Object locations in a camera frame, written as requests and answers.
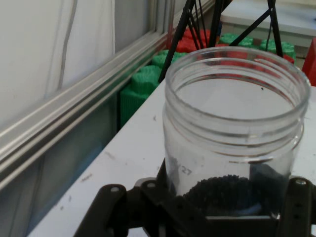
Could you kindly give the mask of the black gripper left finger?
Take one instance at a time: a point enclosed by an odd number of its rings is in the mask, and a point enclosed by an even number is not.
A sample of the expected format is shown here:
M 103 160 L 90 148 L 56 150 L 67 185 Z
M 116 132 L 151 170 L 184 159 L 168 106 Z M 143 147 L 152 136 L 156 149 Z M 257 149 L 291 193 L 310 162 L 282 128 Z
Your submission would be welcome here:
M 77 237 L 126 237 L 129 230 L 142 228 L 149 237 L 206 237 L 207 219 L 183 197 L 167 188 L 163 163 L 156 178 L 126 190 L 123 185 L 100 188 L 82 222 Z

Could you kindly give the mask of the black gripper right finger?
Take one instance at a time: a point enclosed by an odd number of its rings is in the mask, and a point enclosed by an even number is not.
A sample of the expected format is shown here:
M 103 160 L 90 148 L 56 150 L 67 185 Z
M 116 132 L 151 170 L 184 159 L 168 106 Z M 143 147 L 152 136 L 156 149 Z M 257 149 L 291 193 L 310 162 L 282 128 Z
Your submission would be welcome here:
M 314 184 L 303 177 L 289 180 L 280 214 L 279 237 L 311 237 L 314 224 Z

